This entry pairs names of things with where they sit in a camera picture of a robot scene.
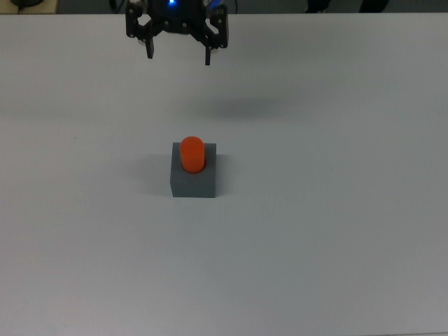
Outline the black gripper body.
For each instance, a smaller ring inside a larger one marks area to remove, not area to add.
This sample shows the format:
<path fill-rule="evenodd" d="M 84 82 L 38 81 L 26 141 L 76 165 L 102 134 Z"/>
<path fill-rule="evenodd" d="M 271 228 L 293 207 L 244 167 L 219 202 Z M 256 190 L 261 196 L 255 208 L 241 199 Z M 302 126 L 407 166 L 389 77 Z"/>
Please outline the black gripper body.
<path fill-rule="evenodd" d="M 206 19 L 204 6 L 149 6 L 152 34 L 201 34 Z"/>

